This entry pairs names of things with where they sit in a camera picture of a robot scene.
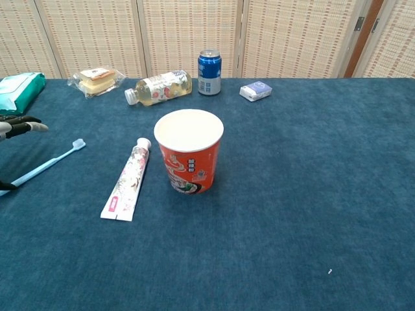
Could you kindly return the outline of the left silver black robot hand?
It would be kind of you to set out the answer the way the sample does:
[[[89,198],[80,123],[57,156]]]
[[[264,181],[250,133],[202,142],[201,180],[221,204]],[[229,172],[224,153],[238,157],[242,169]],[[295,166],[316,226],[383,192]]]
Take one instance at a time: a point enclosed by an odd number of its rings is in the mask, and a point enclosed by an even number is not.
[[[1,141],[27,132],[47,132],[48,130],[48,126],[35,117],[1,115]]]

